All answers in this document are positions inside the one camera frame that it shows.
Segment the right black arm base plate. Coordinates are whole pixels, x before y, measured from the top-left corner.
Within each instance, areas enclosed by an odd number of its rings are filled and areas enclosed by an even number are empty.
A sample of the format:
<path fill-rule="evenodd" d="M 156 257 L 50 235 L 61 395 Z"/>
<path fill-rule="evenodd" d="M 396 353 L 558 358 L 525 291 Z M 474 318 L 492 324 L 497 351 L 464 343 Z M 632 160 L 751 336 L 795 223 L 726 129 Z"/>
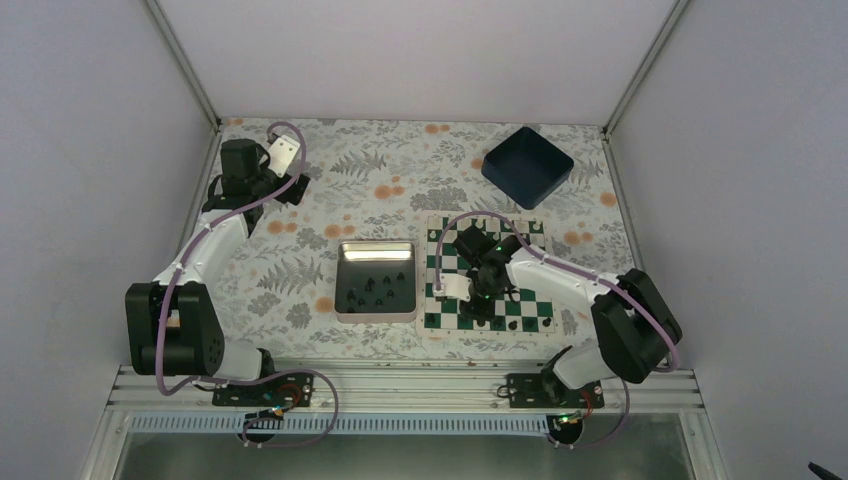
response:
<path fill-rule="evenodd" d="M 508 374 L 505 383 L 496 388 L 495 395 L 506 399 L 513 409 L 594 409 L 605 406 L 599 382 L 570 389 L 556 377 L 546 377 L 541 373 Z"/>

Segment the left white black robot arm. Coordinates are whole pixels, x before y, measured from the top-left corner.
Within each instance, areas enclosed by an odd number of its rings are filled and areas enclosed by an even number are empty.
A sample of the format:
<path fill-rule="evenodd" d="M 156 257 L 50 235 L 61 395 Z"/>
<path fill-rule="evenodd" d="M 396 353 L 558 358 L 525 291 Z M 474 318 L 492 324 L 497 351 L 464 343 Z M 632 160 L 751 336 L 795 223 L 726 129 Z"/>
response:
<path fill-rule="evenodd" d="M 155 377 L 171 395 L 167 376 L 185 382 L 215 378 L 235 383 L 255 405 L 270 402 L 278 377 L 269 354 L 226 340 L 211 293 L 229 262 L 254 232 L 270 200 L 297 205 L 310 182 L 290 165 L 304 166 L 300 141 L 286 135 L 263 146 L 250 139 L 228 140 L 220 149 L 221 172 L 209 185 L 192 236 L 177 257 L 147 283 L 125 295 L 131 364 Z"/>

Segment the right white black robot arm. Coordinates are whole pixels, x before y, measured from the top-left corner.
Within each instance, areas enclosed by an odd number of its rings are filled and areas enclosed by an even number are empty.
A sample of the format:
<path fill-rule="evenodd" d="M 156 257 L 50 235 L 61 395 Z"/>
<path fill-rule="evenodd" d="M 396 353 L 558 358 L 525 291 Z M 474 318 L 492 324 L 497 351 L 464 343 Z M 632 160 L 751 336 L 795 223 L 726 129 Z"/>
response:
<path fill-rule="evenodd" d="M 433 294 L 453 298 L 460 311 L 493 322 L 494 299 L 530 290 L 589 317 L 594 338 L 566 347 L 543 368 L 541 391 L 555 407 L 565 407 L 580 388 L 617 377 L 639 384 L 676 353 L 682 330 L 652 279 L 631 269 L 620 275 L 597 272 L 549 255 L 523 236 L 500 241 L 469 227 L 453 243 L 471 269 L 465 275 L 436 272 Z"/>

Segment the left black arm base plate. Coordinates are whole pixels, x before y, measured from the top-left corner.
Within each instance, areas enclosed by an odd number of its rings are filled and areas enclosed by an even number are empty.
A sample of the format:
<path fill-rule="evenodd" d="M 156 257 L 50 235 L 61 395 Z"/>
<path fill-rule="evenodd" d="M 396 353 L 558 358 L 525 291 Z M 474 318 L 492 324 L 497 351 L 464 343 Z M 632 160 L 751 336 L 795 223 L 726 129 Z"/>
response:
<path fill-rule="evenodd" d="M 218 407 L 309 407 L 313 385 L 313 374 L 295 372 L 259 385 L 218 388 L 213 393 L 212 404 Z"/>

